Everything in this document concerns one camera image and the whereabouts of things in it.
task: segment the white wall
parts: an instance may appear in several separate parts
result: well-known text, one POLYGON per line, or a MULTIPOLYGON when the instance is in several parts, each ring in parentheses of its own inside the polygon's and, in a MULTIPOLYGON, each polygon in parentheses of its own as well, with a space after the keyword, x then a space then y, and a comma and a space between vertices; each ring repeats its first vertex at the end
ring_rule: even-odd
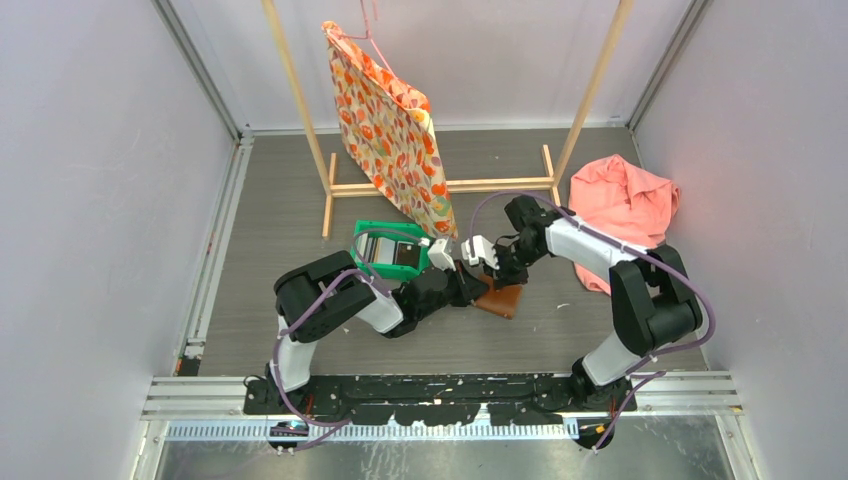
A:
POLYGON ((765 478, 844 478, 848 3, 714 2, 638 128, 765 478))
MULTIPOLYGON (((370 13, 371 0, 365 0, 370 13)), ((259 0, 173 0, 240 125, 301 129, 259 0)), ((321 23, 365 31, 359 0, 276 0, 317 127, 338 128, 321 23)), ((637 1, 591 123, 630 118, 688 0, 637 1)), ((424 92, 437 127, 566 125, 617 0, 382 0, 375 39, 424 92)), ((372 53, 368 42, 365 50, 372 53)))
POLYGON ((0 477, 126 478, 231 140, 149 1, 5 2, 0 111, 0 477))

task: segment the floral fabric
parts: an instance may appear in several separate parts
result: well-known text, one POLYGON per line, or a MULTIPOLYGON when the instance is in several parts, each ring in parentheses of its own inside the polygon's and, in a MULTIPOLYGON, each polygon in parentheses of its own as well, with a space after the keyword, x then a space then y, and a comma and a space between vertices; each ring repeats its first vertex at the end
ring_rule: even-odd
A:
POLYGON ((456 238, 430 103, 324 22, 339 126, 347 153, 428 235, 456 238))

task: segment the green bin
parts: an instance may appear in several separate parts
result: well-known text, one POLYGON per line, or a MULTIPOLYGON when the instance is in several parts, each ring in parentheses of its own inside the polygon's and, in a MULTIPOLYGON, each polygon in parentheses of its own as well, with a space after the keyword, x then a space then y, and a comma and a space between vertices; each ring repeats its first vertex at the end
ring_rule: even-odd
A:
MULTIPOLYGON (((421 229, 418 225, 414 223, 395 223, 395 222, 372 222, 370 220, 357 220, 356 228, 353 230, 354 236, 363 231, 369 230, 372 228, 391 228, 392 230, 397 230, 399 232, 407 233, 409 235, 413 235, 416 237, 426 237, 430 238, 424 230, 421 229)), ((369 237, 374 238, 388 238, 389 240, 400 240, 400 241, 410 241, 406 237, 402 237, 400 235, 394 233, 369 233, 367 234, 369 237)), ((356 253, 354 250, 356 249, 356 242, 354 242, 353 247, 350 249, 350 254, 353 256, 354 261, 356 262, 356 266, 359 267, 363 272, 371 275, 371 272, 368 271, 368 268, 356 258, 356 253)), ((363 257, 365 256, 365 252, 359 252, 363 257)), ((377 273, 380 274, 383 278, 391 278, 393 280, 400 280, 402 282, 408 282, 409 280, 415 278, 416 275, 421 273, 422 270, 430 266, 430 259, 427 257, 427 248, 421 247, 421 255, 418 258, 418 268, 408 267, 406 265, 387 265, 381 263, 372 263, 372 267, 377 273)))

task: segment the green box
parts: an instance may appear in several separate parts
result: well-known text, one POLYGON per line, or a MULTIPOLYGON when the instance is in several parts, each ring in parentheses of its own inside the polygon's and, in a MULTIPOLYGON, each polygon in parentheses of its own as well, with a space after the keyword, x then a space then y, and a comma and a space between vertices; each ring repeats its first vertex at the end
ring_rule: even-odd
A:
MULTIPOLYGON (((421 229, 418 225, 414 223, 395 223, 395 222, 372 222, 369 220, 357 220, 356 227, 353 230, 354 236, 363 231, 369 230, 372 228, 391 228, 392 230, 397 230, 399 232, 408 233, 410 235, 416 237, 426 237, 430 238, 424 230, 421 229)), ((388 238, 389 240, 395 241, 409 241, 408 238, 402 237, 400 235, 394 233, 369 233, 367 234, 369 237, 374 238, 388 238)), ((368 271, 368 268, 356 258, 356 253, 354 250, 356 249, 356 242, 353 242, 353 246, 350 249, 350 255, 353 257, 353 260, 356 262, 356 266, 359 267, 363 272, 371 275, 371 272, 368 271)), ((406 265, 386 265, 382 263, 372 263, 372 267, 377 273, 380 274, 383 278, 391 278, 393 280, 400 280, 402 282, 408 282, 421 273, 422 270, 430 266, 430 258, 427 257, 427 248, 421 247, 421 257, 418 259, 418 268, 408 267, 406 265)))

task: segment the brown leather object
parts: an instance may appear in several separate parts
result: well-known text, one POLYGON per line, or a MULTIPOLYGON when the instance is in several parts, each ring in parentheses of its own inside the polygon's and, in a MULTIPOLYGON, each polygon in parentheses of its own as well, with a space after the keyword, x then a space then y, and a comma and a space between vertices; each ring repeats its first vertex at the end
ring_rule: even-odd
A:
POLYGON ((512 317, 515 316, 515 309, 518 308, 518 302, 521 300, 521 292, 523 291, 521 285, 510 285, 495 290, 492 277, 481 273, 477 278, 486 282, 489 291, 478 298, 474 306, 499 317, 512 320, 512 317))

